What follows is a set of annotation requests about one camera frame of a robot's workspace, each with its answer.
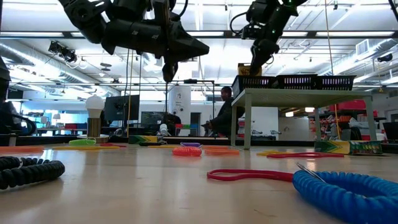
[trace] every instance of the white table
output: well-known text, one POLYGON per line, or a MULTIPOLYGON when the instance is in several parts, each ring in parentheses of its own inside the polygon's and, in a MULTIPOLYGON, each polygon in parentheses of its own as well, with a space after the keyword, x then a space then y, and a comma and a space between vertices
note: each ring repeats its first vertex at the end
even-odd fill
MULTIPOLYGON (((243 106, 246 109, 244 119, 244 149, 250 149, 251 140, 251 107, 314 107, 315 126, 317 127, 317 141, 321 140, 319 108, 351 100, 364 100, 368 114, 369 131, 371 140, 376 140, 376 127, 374 125, 372 94, 366 91, 333 91, 333 90, 281 90, 247 88, 232 102, 232 126, 236 129, 236 108, 243 106)), ((231 144, 235 146, 236 133, 232 131, 231 144)))

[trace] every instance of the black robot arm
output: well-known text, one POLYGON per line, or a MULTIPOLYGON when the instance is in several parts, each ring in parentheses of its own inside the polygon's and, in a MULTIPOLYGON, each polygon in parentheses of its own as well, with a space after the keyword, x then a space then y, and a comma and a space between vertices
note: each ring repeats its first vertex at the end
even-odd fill
POLYGON ((298 16, 297 6, 305 3, 307 0, 256 0, 252 2, 249 10, 237 16, 246 15, 248 25, 238 32, 242 39, 255 40, 252 47, 252 60, 250 75, 259 72, 273 54, 278 53, 279 46, 276 44, 283 34, 283 29, 291 16, 298 16))
POLYGON ((133 49, 137 54, 164 57, 163 78, 171 82, 178 62, 208 54, 209 46, 190 36, 182 27, 180 15, 171 12, 175 0, 59 0, 72 24, 91 43, 113 54, 116 46, 133 49), (154 10, 155 19, 143 19, 154 10), (105 12, 106 22, 101 15, 105 12))

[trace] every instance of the blue coiled tube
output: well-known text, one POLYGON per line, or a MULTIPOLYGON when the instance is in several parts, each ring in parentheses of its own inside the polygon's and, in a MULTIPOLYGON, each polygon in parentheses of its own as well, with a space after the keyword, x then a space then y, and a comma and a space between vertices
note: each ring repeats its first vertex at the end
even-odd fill
POLYGON ((398 184, 369 175, 316 172, 326 183, 297 171, 302 197, 348 223, 398 223, 398 184))

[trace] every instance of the ceiling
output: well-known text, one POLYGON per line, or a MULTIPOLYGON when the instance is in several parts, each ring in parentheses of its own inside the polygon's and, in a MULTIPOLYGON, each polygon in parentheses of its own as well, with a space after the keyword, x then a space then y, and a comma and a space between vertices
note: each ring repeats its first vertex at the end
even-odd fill
MULTIPOLYGON (((330 30, 397 30, 398 22, 389 9, 387 0, 338 0, 337 10, 333 10, 332 0, 327 0, 327 17, 330 30)), ((235 15, 247 11, 251 0, 190 0, 182 24, 185 30, 229 30, 229 22, 235 15)), ((184 0, 177 0, 175 12, 182 10, 184 0)), ((291 17, 285 30, 326 30, 325 2, 324 0, 308 0, 298 8, 300 15, 291 17)), ((244 16, 234 21, 234 29, 240 29, 247 24, 244 16)), ((57 0, 4 0, 2 14, 2 32, 4 31, 77 31, 57 0)), ((274 62, 264 65, 262 75, 275 76, 278 74, 319 73, 330 68, 330 58, 333 62, 344 58, 356 51, 356 44, 366 39, 331 39, 330 50, 327 39, 280 39, 280 52, 274 57, 274 62)), ((89 83, 109 83, 118 79, 126 83, 126 71, 130 76, 131 64, 126 66, 127 60, 132 60, 132 82, 139 82, 139 74, 143 79, 141 83, 163 82, 161 66, 162 61, 143 60, 131 50, 117 48, 114 55, 107 54, 100 45, 89 43, 85 39, 12 39, 0 42, 17 42, 29 48, 29 55, 37 54, 53 57, 48 51, 52 40, 59 41, 69 49, 75 49, 88 64, 85 69, 74 68, 80 74, 86 75, 89 83), (101 77, 99 73, 103 68, 100 63, 111 64, 110 72, 105 72, 101 77)), ((175 80, 197 78, 214 80, 220 84, 231 84, 237 75, 238 63, 251 61, 250 46, 252 40, 241 39, 200 39, 210 47, 210 53, 198 60, 180 63, 180 69, 175 80)), ((376 63, 375 69, 382 69, 397 62, 397 47, 390 49, 394 54, 391 62, 376 63)), ((64 63, 63 59, 54 56, 51 60, 64 63)), ((362 60, 352 67, 347 67, 341 74, 357 75, 358 77, 373 72, 371 58, 362 60)), ((377 85, 395 76, 395 70, 386 71, 361 80, 363 85, 377 85)), ((124 86, 112 86, 117 91, 123 91, 124 86)), ((156 86, 142 86, 141 90, 157 90, 156 86)))

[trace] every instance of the light bulb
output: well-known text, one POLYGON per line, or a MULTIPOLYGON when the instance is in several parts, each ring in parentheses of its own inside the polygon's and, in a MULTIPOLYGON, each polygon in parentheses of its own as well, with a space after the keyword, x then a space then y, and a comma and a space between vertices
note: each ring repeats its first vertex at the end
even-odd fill
POLYGON ((293 112, 287 112, 287 113, 285 114, 286 118, 291 118, 293 115, 294 115, 293 112))
POLYGON ((312 113, 315 110, 315 108, 305 108, 305 112, 307 113, 312 113))
POLYGON ((86 109, 89 118, 100 118, 105 103, 99 96, 91 96, 86 100, 86 109))

